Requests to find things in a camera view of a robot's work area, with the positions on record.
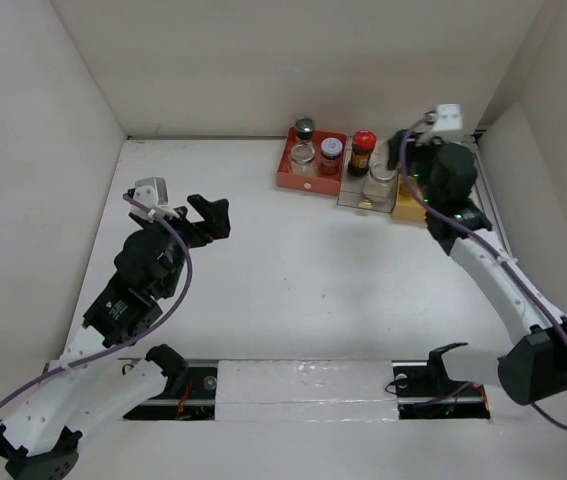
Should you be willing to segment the red-lid dark sauce jar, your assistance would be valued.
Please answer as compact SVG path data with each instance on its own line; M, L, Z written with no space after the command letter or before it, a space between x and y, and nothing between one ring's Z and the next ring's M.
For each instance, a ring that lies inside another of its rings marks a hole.
M370 167L371 155L376 147L377 137L369 130L354 133L351 143L351 155L347 171L354 177L364 176Z

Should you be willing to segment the white-lid small brown jar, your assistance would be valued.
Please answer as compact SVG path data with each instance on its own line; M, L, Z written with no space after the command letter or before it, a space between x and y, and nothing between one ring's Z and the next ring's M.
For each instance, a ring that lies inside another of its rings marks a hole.
M342 142L335 137L325 138L320 145L319 170L324 175L334 175L338 172L343 151Z

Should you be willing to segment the silver-cap white spice shaker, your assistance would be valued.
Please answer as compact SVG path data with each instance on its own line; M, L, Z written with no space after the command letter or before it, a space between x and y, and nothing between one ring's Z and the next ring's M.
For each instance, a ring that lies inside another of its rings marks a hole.
M294 123L295 142L297 144L311 144L315 126L314 119L309 116L296 119Z

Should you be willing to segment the silver-lid clear glass jar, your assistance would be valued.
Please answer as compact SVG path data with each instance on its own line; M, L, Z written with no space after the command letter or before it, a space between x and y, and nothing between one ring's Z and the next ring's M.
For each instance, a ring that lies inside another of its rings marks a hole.
M315 149L311 143L295 143L289 153L292 172L297 175L314 176L316 172L314 158Z

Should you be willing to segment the black-cap brown spice bottle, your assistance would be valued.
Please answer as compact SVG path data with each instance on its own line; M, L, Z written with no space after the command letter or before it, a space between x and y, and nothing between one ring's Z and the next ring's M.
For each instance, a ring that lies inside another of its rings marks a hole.
M404 198L412 198L413 183L411 177L405 177L403 175L399 178L398 194Z

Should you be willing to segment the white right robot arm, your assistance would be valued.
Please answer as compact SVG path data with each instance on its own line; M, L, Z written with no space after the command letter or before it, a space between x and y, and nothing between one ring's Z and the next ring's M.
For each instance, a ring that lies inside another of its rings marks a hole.
M433 350L425 381L446 394L461 381L501 387L519 405L567 391L567 316L531 283L507 254L486 215L471 200L477 179L472 152L410 130L389 140L388 163L425 208L429 233L474 280L503 322L512 348L472 350L465 343Z

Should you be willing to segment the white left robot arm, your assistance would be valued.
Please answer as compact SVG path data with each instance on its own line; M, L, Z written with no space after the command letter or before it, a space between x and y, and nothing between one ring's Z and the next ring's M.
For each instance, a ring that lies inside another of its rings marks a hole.
M117 354L163 325L192 283L191 252L228 238L229 202L194 194L171 208L151 187L124 200L139 230L114 259L115 273L88 308L58 360L0 401L0 457L13 479L64 479L89 436L157 395L185 387L187 361L166 344L154 346L107 392L98 386Z

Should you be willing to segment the yellow plastic bin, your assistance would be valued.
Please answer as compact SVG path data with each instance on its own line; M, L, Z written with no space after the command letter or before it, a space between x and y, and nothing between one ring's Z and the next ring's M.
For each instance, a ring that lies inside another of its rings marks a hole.
M395 195L395 204L392 209L391 216L394 220L424 224L426 220L426 210L423 208L423 206L420 205L413 197L404 198L398 194L399 178L401 175L402 175L401 171L397 169L395 176L397 180L397 189ZM419 199L423 200L424 203L428 203L428 201L424 199L422 196L422 192L418 185L417 179L412 178L412 183L414 190L417 193ZM468 199L476 204L477 196L475 194L474 186L472 186L470 189Z

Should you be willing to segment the clear plastic bin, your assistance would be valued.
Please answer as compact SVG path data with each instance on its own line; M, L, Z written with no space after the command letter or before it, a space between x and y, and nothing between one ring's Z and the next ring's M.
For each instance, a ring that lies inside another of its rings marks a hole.
M346 149L345 165L352 152L351 142ZM337 195L337 204L343 207L367 209L390 214L397 198L398 170L389 170L388 139L381 138L370 157L370 169L362 177L350 174L345 166Z

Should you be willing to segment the red plastic bin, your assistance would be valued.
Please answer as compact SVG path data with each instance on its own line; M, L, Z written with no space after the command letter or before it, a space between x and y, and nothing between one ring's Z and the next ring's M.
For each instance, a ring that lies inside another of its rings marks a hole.
M322 170L321 144L326 138L338 139L342 144L335 166L327 174ZM314 158L309 168L293 167L290 151L295 146L297 135L294 127L287 132L287 139L276 171L276 184L280 188L310 192L336 197L340 192L342 174L345 169L345 152L348 137L343 133L316 130L312 137Z

